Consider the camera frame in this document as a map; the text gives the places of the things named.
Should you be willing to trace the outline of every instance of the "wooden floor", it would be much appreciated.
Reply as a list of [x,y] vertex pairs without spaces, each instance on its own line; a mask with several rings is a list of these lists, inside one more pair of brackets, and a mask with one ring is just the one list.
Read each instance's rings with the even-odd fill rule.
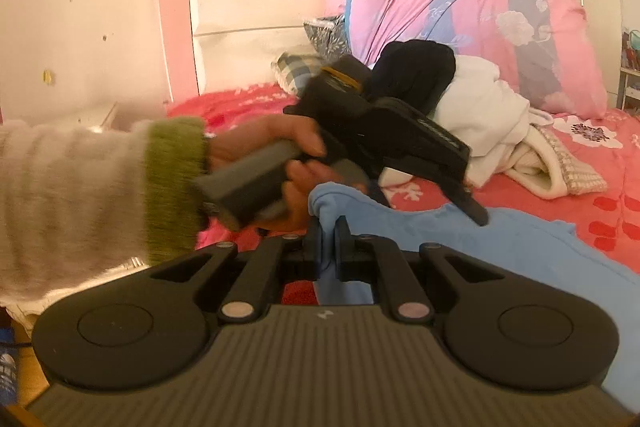
[[[16,342],[29,342],[30,339],[20,324],[14,321],[13,327]],[[18,361],[18,405],[26,406],[48,386],[33,349],[21,349]]]

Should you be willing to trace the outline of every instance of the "headboard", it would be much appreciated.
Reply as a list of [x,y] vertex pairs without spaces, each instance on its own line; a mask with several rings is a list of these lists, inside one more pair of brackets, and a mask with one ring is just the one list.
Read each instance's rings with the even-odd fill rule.
[[171,103],[273,79],[279,53],[308,49],[302,21],[324,0],[158,0]]

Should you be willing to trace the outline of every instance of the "human hand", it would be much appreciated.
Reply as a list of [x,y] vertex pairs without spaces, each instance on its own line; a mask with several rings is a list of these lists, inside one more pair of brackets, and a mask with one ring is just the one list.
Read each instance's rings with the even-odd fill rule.
[[[223,168],[279,139],[293,140],[310,156],[323,157],[326,154],[315,120],[290,114],[272,114],[242,124],[211,139],[209,166],[213,170]],[[282,185],[282,195],[289,214],[286,217],[254,223],[255,226],[281,232],[304,229],[309,220],[309,193],[322,183],[343,182],[340,174],[316,160],[305,164],[297,160],[290,161],[287,163],[286,171],[289,181]]]

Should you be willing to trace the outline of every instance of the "person's arm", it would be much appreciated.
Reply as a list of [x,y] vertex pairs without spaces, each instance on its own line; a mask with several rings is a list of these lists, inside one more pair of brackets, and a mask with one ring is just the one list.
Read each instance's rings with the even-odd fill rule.
[[[130,257],[157,264],[188,253],[204,225],[191,181],[207,164],[221,168],[280,138],[323,154],[308,118],[268,116],[212,140],[203,127],[196,118],[103,134],[0,125],[0,297],[76,285]],[[290,214],[263,228],[303,228],[308,193],[339,181],[318,162],[287,172]]]

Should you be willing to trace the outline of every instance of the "white headboard panel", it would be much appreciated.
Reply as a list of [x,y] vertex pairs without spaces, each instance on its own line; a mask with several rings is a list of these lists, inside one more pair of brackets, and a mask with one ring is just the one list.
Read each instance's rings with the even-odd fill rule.
[[198,90],[273,82],[271,62],[296,48],[312,52],[303,20],[324,0],[190,0]]

